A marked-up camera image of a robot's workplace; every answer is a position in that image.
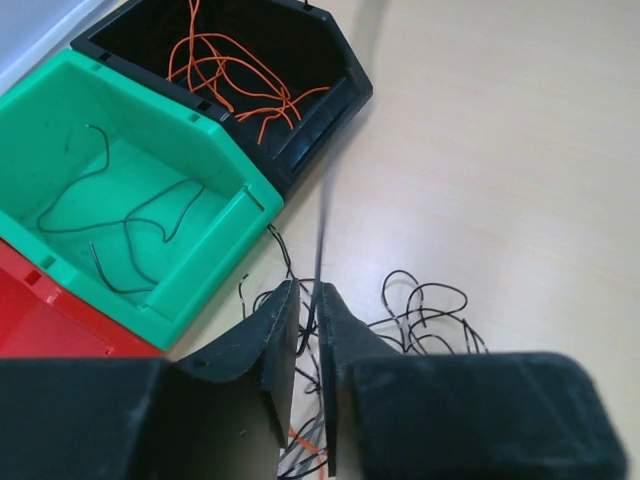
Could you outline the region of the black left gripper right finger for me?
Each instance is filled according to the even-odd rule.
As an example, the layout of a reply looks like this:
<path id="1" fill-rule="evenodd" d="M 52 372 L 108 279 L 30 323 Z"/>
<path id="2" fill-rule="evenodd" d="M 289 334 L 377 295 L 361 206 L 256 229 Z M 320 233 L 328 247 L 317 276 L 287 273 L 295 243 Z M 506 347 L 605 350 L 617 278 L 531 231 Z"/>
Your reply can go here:
<path id="1" fill-rule="evenodd" d="M 317 300 L 328 471 L 338 479 L 624 479 L 628 460 L 584 368 L 550 352 L 399 353 Z"/>

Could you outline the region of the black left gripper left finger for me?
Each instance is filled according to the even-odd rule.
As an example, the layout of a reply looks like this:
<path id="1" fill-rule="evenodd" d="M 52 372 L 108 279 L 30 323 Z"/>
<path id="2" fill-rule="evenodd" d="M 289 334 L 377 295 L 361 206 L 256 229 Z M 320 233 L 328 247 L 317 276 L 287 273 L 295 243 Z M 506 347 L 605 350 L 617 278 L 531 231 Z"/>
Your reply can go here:
<path id="1" fill-rule="evenodd" d="M 5 479 L 273 479 L 290 421 L 297 281 L 201 349 L 6 359 Z"/>

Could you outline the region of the black cable taut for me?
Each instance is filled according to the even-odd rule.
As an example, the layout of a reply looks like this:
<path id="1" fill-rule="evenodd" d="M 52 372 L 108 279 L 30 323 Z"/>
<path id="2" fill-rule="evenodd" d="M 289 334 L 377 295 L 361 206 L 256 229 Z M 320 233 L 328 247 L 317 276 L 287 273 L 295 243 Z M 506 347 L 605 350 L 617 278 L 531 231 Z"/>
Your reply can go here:
<path id="1" fill-rule="evenodd" d="M 352 25 L 351 46 L 364 73 L 373 81 L 376 47 L 381 34 L 383 21 L 388 10 L 388 1 L 359 1 Z M 339 170 L 340 158 L 358 129 L 369 115 L 369 107 L 364 107 L 351 117 L 348 125 L 336 133 L 335 139 L 324 152 L 322 184 L 319 195 L 318 228 L 314 261 L 314 286 L 307 317 L 307 326 L 311 327 L 315 320 L 320 295 L 320 280 L 325 251 L 328 218 L 331 210 L 332 194 Z"/>

